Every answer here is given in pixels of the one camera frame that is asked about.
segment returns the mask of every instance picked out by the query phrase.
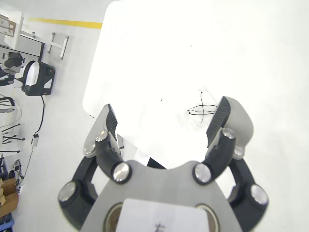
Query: yellow tape line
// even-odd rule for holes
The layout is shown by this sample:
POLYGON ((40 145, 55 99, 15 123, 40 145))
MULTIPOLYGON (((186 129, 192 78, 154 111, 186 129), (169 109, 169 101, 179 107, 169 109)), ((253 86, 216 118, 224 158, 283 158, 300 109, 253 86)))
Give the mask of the yellow tape line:
POLYGON ((29 21, 44 22, 50 24, 66 25, 66 26, 78 26, 85 28, 101 29, 102 23, 98 22, 84 22, 84 21, 72 21, 72 20, 53 20, 53 19, 41 19, 41 18, 29 18, 29 21))

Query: black and white machine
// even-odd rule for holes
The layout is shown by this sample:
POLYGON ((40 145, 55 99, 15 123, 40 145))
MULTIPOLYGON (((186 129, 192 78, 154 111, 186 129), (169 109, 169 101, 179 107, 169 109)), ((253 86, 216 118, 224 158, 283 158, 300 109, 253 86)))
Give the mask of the black and white machine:
POLYGON ((135 160, 124 162, 116 126, 110 104, 105 105, 85 141, 85 157, 58 194, 63 214, 76 229, 249 232, 262 219, 268 196, 244 160, 253 124, 235 99, 224 96, 218 104, 201 163, 155 169, 135 160), (97 166, 110 178, 99 196, 91 184, 97 166), (236 183, 228 199, 215 181, 226 167, 236 183))
POLYGON ((13 84, 21 87, 27 96, 50 95, 55 68, 43 62, 30 61, 23 65, 23 57, 18 52, 9 52, 9 58, 0 66, 0 86, 13 84), (23 70, 23 76, 15 78, 23 70))

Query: floor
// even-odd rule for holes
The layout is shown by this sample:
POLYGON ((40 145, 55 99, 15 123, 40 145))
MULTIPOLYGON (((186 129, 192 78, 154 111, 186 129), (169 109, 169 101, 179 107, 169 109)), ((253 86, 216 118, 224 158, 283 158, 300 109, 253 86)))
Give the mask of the floor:
MULTIPOLYGON (((99 9, 99 1, 0 0, 0 7, 23 10, 26 18, 102 22, 104 14, 99 9)), ((25 25, 41 37, 49 37, 51 32, 55 32, 55 42, 58 43, 66 35, 70 38, 63 60, 59 59, 60 50, 57 48, 53 48, 51 54, 47 54, 46 50, 44 52, 43 62, 56 69, 55 84, 52 95, 44 97, 44 122, 38 146, 33 149, 19 206, 14 212, 14 231, 76 231, 63 217, 56 196, 71 179, 81 161, 84 140, 94 123, 94 119, 83 110, 82 100, 100 30, 28 20, 25 25)), ((7 156, 6 161, 10 166, 16 159, 20 159, 25 172, 31 154, 31 136, 41 120, 42 101, 40 97, 25 96, 20 89, 12 89, 10 86, 2 87, 0 94, 13 96, 22 108, 22 126, 14 132, 26 140, 8 145, 10 150, 22 151, 7 156)), ((93 182, 97 192, 100 192, 107 178, 98 169, 93 182)), ((291 216, 286 224, 292 224, 293 219, 291 216)), ((291 227, 286 226, 285 229, 288 231, 291 227)))

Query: black rubber grip pad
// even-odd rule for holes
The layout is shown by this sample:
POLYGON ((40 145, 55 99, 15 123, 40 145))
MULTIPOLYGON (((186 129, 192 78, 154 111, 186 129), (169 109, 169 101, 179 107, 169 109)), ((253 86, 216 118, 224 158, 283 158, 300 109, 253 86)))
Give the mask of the black rubber grip pad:
POLYGON ((224 127, 228 117, 231 113, 231 106, 229 101, 225 96, 222 97, 215 114, 212 117, 211 123, 207 129, 206 135, 208 138, 208 146, 212 143, 216 134, 218 133, 221 127, 224 127))
POLYGON ((112 133, 114 138, 116 139, 116 127, 117 127, 117 120, 115 114, 113 113, 113 109, 110 104, 108 104, 109 113, 107 114, 106 118, 106 126, 107 130, 112 133))

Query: black cable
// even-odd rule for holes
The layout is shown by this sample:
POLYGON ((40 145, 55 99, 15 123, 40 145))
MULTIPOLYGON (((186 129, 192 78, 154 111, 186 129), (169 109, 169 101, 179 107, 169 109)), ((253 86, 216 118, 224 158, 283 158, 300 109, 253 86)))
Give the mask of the black cable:
MULTIPOLYGON (((187 111, 201 112, 201 111, 195 111, 195 110, 187 110, 187 111)), ((204 112, 214 112, 214 111, 204 111, 204 112)))
POLYGON ((41 124, 40 124, 40 126, 39 126, 39 129, 34 133, 34 134, 36 134, 37 132, 39 132, 40 131, 40 129, 41 129, 41 126, 42 126, 42 124, 43 124, 43 119, 44 119, 44 110, 45 110, 45 103, 44 103, 44 99, 43 99, 43 96, 41 96, 41 98, 42 98, 42 102, 43 102, 43 112, 42 112, 42 120, 41 120, 41 124))
POLYGON ((210 114, 213 114, 213 113, 196 113, 196 114, 193 114, 193 113, 190 113, 190 115, 210 115, 210 114))
POLYGON ((203 108, 203 117, 202 117, 201 124, 202 124, 203 119, 204 119, 204 105, 203 105, 202 93, 203 93, 203 92, 201 91, 201 101, 202 101, 202 108, 203 108))
POLYGON ((216 105, 197 105, 197 106, 194 106, 194 107, 192 107, 190 109, 193 109, 193 108, 196 108, 196 107, 199 107, 199 106, 214 106, 214 107, 217 107, 216 105))
POLYGON ((22 177, 22 179, 21 179, 21 181, 20 181, 20 184, 22 183, 22 181, 23 181, 23 180, 25 179, 25 177, 26 177, 26 174, 27 174, 28 166, 29 166, 29 164, 30 164, 30 159, 31 159, 32 153, 33 153, 33 146, 32 146, 32 148, 31 148, 31 153, 30 153, 30 157, 29 157, 28 164, 27 164, 27 167, 26 167, 25 175, 22 177))
MULTIPOLYGON (((43 96, 41 96, 42 98, 42 102, 43 102, 43 111, 42 111, 42 119, 41 119, 41 124, 39 126, 39 129, 34 133, 36 134, 37 132, 40 131, 41 127, 42 127, 42 124, 43 124, 43 120, 44 120, 44 111, 45 111, 45 103, 44 103, 44 99, 43 99, 43 96)), ((27 174, 27 171, 28 171, 28 166, 30 164, 30 160, 31 160, 31 157, 32 157, 32 153, 33 153, 33 146, 31 147, 31 153, 30 153, 30 157, 29 157, 29 160, 28 160, 28 164, 27 164, 27 167, 26 167, 26 171, 25 171, 25 175, 22 177, 21 181, 20 181, 20 184, 22 183, 22 181, 25 179, 26 177, 26 174, 27 174)))

